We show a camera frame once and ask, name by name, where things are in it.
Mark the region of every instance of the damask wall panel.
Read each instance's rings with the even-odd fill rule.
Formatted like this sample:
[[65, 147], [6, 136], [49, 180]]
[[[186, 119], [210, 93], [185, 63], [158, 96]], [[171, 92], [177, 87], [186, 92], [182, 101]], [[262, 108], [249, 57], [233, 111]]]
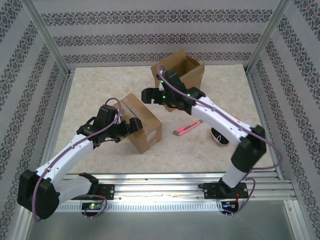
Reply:
[[251, 75], [272, 141], [284, 156], [282, 171], [292, 180], [311, 239], [320, 239], [318, 4], [290, 3]]
[[4, 240], [10, 239], [20, 209], [19, 177], [40, 163], [65, 78], [21, 3], [0, 0], [0, 9], [0, 240]]
[[74, 69], [153, 65], [182, 47], [207, 64], [244, 64], [278, 0], [35, 3]]

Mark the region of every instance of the closed cardboard box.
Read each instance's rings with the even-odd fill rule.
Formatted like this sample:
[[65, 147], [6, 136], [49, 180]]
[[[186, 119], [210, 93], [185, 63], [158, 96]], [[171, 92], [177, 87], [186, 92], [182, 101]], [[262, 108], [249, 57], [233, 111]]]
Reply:
[[130, 134], [127, 138], [143, 154], [162, 138], [162, 123], [158, 118], [132, 93], [121, 101], [124, 110], [123, 120], [129, 122], [130, 118], [138, 118], [143, 128]]
[[[192, 57], [186, 56], [186, 52], [184, 49], [177, 51], [173, 55], [165, 58], [161, 62], [153, 65], [151, 67], [151, 72], [154, 78], [154, 85], [156, 88], [159, 87], [159, 80], [157, 79], [157, 66], [159, 64], [164, 65], [166, 71], [175, 70], [181, 82], [184, 83], [187, 89], [196, 87], [200, 89], [202, 76], [205, 72], [205, 64], [200, 64], [197, 60]], [[174, 108], [169, 108], [164, 106], [169, 112], [175, 110]]]

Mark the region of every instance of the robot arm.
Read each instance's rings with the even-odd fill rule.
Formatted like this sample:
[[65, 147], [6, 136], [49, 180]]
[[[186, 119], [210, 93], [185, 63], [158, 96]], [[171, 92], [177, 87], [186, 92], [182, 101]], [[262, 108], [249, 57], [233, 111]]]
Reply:
[[[214, 104], [205, 93], [196, 87], [187, 89], [174, 70], [161, 71], [160, 73], [175, 89], [213, 106], [215, 110], [177, 93], [161, 79], [159, 79], [159, 88], [146, 88], [141, 92], [141, 100], [145, 104], [151, 104], [153, 102], [154, 104], [166, 105], [170, 108], [185, 111], [189, 115], [196, 116], [216, 129], [236, 147], [231, 157], [232, 166], [220, 179], [213, 193], [213, 195], [216, 196], [215, 198], [235, 198], [237, 192], [235, 190], [240, 181], [250, 172], [251, 168], [267, 151], [265, 142], [249, 135], [244, 130], [253, 132], [263, 138], [265, 137], [265, 130], [259, 125], [253, 128], [237, 120]], [[229, 117], [240, 125], [242, 129], [226, 120], [218, 112]]]
[[115, 107], [104, 104], [100, 107], [97, 116], [92, 117], [86, 124], [82, 125], [73, 139], [54, 158], [38, 167], [34, 172], [28, 169], [24, 171], [19, 181], [18, 203], [29, 211], [32, 210], [33, 192], [38, 179], [48, 166], [70, 147], [71, 149], [60, 157], [40, 182], [35, 202], [36, 215], [41, 219], [47, 219], [55, 212], [59, 204], [65, 201], [80, 195], [99, 195], [99, 181], [90, 174], [84, 172], [72, 180], [62, 181], [62, 179], [72, 167], [80, 162], [84, 156], [99, 147], [101, 143], [106, 141], [118, 143], [128, 135], [143, 128], [141, 121], [136, 117], [130, 118], [129, 123], [118, 120], [105, 131], [74, 145], [91, 134], [104, 129], [115, 121], [117, 116], [118, 110]]

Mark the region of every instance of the red utility knife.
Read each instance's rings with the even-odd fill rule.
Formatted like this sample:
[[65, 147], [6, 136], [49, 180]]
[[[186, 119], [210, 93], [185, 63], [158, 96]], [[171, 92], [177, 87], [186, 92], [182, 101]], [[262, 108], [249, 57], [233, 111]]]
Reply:
[[196, 126], [199, 126], [201, 123], [203, 123], [202, 120], [194, 121], [187, 126], [181, 127], [175, 131], [173, 131], [173, 135], [181, 136], [182, 134], [185, 134], [186, 132], [190, 131], [191, 129], [194, 129]]

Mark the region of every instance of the floor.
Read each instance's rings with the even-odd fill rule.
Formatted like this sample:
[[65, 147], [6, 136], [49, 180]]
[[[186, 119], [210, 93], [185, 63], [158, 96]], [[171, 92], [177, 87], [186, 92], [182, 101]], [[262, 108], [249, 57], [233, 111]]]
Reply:
[[[77, 68], [55, 154], [76, 134], [77, 129], [93, 116], [110, 97], [118, 99], [133, 93], [139, 99], [144, 88], [154, 87], [149, 66]], [[257, 110], [242, 65], [205, 66], [201, 90], [219, 107], [242, 122], [260, 124]], [[212, 138], [210, 126], [202, 123], [182, 136], [172, 132], [195, 120], [187, 113], [163, 106], [146, 105], [162, 122], [162, 140], [144, 154], [128, 139], [120, 143], [106, 142], [80, 161], [71, 173], [176, 173], [225, 172], [235, 150], [220, 146]], [[256, 167], [272, 165], [267, 152]]]

